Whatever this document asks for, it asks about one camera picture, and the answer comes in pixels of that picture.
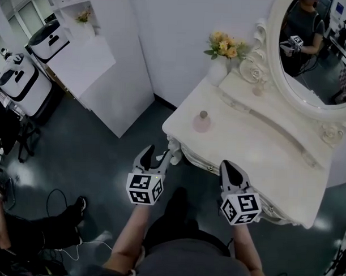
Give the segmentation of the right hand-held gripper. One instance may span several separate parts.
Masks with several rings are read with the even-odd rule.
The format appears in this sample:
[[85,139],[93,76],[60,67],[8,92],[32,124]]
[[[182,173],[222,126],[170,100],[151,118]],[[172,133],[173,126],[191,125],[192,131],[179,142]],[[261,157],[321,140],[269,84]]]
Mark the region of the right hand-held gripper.
[[262,206],[259,193],[250,187],[247,173],[227,160],[220,164],[219,182],[221,189],[220,213],[230,226],[255,222]]

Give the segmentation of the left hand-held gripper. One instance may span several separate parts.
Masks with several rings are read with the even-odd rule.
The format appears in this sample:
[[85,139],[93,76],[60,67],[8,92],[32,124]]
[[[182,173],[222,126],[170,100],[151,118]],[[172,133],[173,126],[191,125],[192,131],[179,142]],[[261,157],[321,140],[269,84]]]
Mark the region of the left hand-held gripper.
[[127,176],[126,192],[135,205],[154,205],[164,191],[164,179],[170,165],[172,152],[156,156],[157,166],[151,168],[155,146],[145,147],[134,159],[133,170]]

